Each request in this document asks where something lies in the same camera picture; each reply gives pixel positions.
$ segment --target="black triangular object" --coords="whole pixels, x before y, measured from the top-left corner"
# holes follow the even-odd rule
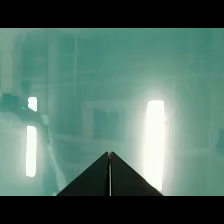
[[[112,196],[162,196],[115,153],[111,153]]]
[[[108,153],[104,153],[58,196],[105,196],[107,194]]]

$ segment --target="glowing light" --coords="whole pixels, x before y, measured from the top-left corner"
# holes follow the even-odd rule
[[[37,150],[37,131],[33,126],[27,126],[27,145],[26,145],[26,175],[34,177],[36,175],[36,150]]]
[[[162,100],[148,102],[143,157],[146,181],[161,191],[164,161],[164,101]]]
[[[28,107],[35,112],[37,111],[37,98],[36,97],[29,97]]]

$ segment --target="bright light streak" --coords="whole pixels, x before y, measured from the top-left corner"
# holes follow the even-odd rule
[[[143,166],[144,178],[162,190],[164,161],[164,101],[148,102],[145,120]]]
[[[26,176],[36,175],[37,130],[33,126],[27,126],[26,145]]]
[[[37,98],[36,97],[28,98],[28,107],[35,112],[37,111]]]

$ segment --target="dark pyramid shape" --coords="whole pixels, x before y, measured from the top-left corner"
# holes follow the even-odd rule
[[[112,152],[112,196],[162,196],[135,170]]]
[[[108,153],[104,153],[58,196],[105,196]]]
[[[162,196],[115,153],[104,153],[58,196]]]

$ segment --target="reflective surface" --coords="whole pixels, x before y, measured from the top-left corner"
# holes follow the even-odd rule
[[[0,29],[1,94],[37,99],[49,133],[39,134],[48,140],[36,171],[52,177],[15,191],[18,180],[5,180],[20,169],[1,162],[0,195],[53,195],[106,151],[164,195],[224,195],[223,38],[223,29]],[[1,160],[28,178],[27,123],[0,115]]]

